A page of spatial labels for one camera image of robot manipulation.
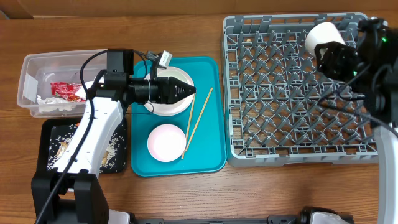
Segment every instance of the dish rack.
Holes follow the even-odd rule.
[[[370,122],[319,107],[343,83],[316,69],[308,32],[332,22],[355,47],[361,13],[228,16],[223,24],[223,85],[228,162],[281,166],[300,162],[378,162]],[[346,88],[343,98],[361,95]],[[365,112],[362,101],[327,100]]]

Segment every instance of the white plate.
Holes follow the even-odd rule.
[[[158,68],[157,76],[158,77],[175,77],[185,83],[188,83],[191,86],[194,86],[191,77],[186,72],[184,72],[183,70],[181,70],[179,68],[175,68],[175,67],[167,67],[167,69],[159,69]],[[182,99],[172,105],[153,103],[154,114],[159,115],[159,116],[173,116],[173,115],[179,114],[189,107],[192,100],[193,100],[193,95],[190,95],[190,96],[186,97],[185,99]],[[149,103],[144,104],[144,106],[150,112],[152,111],[152,106]]]

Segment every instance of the blue tray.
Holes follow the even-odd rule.
[[[190,133],[193,131],[211,87],[213,87],[213,93],[208,100],[196,133],[183,160],[181,158],[172,162],[155,160],[149,154],[147,140],[150,132],[161,124],[174,124],[185,132],[188,126],[191,106],[182,113],[169,117],[154,114],[132,115],[131,167],[137,175],[142,177],[219,171],[226,162],[226,144],[217,63],[209,57],[187,57],[173,58],[170,66],[186,71],[197,88]],[[134,76],[143,77],[144,73],[144,63],[137,63],[134,67]],[[132,113],[148,112],[144,106],[136,103],[131,105],[131,109]]]

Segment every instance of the clear plastic bin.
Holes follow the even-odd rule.
[[[39,105],[41,99],[54,97],[51,83],[80,82],[80,68],[93,54],[102,50],[75,50],[28,55],[22,65],[19,78],[17,103],[20,107],[30,109],[35,118],[81,116],[85,110],[85,102]],[[98,72],[106,69],[106,54],[94,58],[85,68],[85,82],[93,81]]]

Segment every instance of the wire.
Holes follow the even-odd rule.
[[[335,92],[330,93],[326,96],[321,97],[318,100],[318,104],[322,103],[325,99],[329,98],[329,96],[333,96],[335,94],[338,94],[340,96],[340,93],[347,88],[347,86],[349,86],[350,84],[354,83],[357,79],[359,79],[363,74],[365,74],[365,72],[369,69],[371,65],[367,65],[361,72],[359,72],[356,76],[354,76],[354,78],[352,78],[350,81],[346,82],[343,86],[339,87],[339,89],[337,89]]]
[[[159,67],[160,60],[156,60],[152,62],[152,66],[150,67],[150,77],[157,78],[157,67]]]
[[[375,117],[373,117],[371,115],[362,114],[362,113],[358,113],[358,112],[355,112],[355,111],[348,111],[348,110],[346,110],[344,108],[338,108],[338,107],[330,106],[330,105],[319,105],[319,106],[324,107],[324,108],[328,108],[328,109],[332,109],[332,110],[337,110],[337,111],[340,111],[340,112],[343,112],[343,113],[348,113],[348,114],[360,116],[362,118],[369,119],[369,120],[371,120],[371,121],[373,121],[373,122],[375,122],[377,124],[380,124],[380,126],[386,128],[387,130],[392,132],[398,138],[398,132],[394,128],[390,127],[385,122],[383,122],[383,121],[381,121],[381,120],[379,120],[379,119],[377,119],[377,118],[375,118]]]
[[[132,51],[133,51],[134,53],[136,53],[136,54],[141,58],[141,60],[144,62],[144,66],[145,66],[144,78],[145,78],[145,76],[147,76],[147,74],[148,74],[147,62],[145,61],[145,59],[144,59],[144,57],[143,57],[143,55],[145,56],[145,54],[142,53],[142,52],[139,52],[138,50],[132,50]]]
[[[379,43],[379,35],[377,34],[377,30],[373,29],[373,34],[374,34],[374,49],[377,49],[377,45]]]
[[[107,51],[108,50],[104,50],[104,51],[98,52],[97,54],[94,54],[93,56],[88,58],[87,61],[80,68],[80,81],[81,81],[81,85],[82,85],[83,89],[85,90],[86,94],[87,94],[87,87],[86,87],[85,81],[83,79],[83,71],[84,71],[86,65],[88,64],[88,62],[90,62],[93,58],[95,58],[95,57],[97,57],[97,56],[99,56],[99,55],[101,55],[103,53],[106,53]],[[81,140],[80,140],[79,144],[77,145],[75,152],[70,157],[70,160],[69,160],[67,166],[64,168],[61,176],[59,177],[59,179],[57,181],[57,183],[54,185],[52,191],[50,192],[50,195],[47,197],[47,200],[45,201],[43,208],[41,209],[39,215],[37,216],[35,224],[39,224],[42,221],[44,212],[46,211],[47,207],[49,206],[50,202],[52,201],[54,195],[58,193],[58,189],[60,188],[62,181],[64,180],[66,174],[68,173],[68,170],[70,169],[70,167],[74,163],[74,161],[76,159],[76,156],[79,153],[80,148],[83,145],[83,143],[84,143],[84,141],[85,141],[85,139],[86,139],[86,137],[88,135],[88,132],[90,131],[91,125],[93,124],[93,120],[94,120],[94,112],[95,112],[95,110],[94,110],[93,99],[90,98],[90,99],[88,99],[88,101],[90,102],[91,114],[90,114],[90,119],[89,119],[88,124],[87,124],[86,131],[84,132],[83,136],[81,137]]]
[[[128,114],[128,115],[152,115],[152,114],[154,114],[154,110],[155,110],[154,105],[149,101],[147,103],[152,106],[151,112],[148,112],[148,113],[126,113],[126,114]]]
[[[372,85],[371,85],[371,90],[372,90],[372,92],[374,93],[374,91],[375,91],[375,89],[376,89],[376,82],[377,82],[377,79],[379,78],[379,75],[381,74],[381,72],[383,72],[385,69],[387,69],[388,68],[388,71],[390,72],[390,73],[392,73],[392,68],[391,68],[391,65],[390,64],[384,64],[384,65],[382,65],[378,70],[377,70],[377,72],[374,74],[374,76],[373,76],[373,78],[372,78]]]
[[[149,86],[149,96],[148,96],[148,102],[150,101],[150,92],[152,91],[151,89],[150,89],[150,80],[148,79],[148,86]]]
[[[95,87],[96,84],[100,81],[100,79],[104,76],[105,73],[106,73],[105,69],[102,69],[101,71],[99,71],[91,86]]]
[[[366,38],[366,32],[363,33],[361,40],[358,41],[357,48],[360,48],[362,46],[362,43],[365,41],[365,38]]]

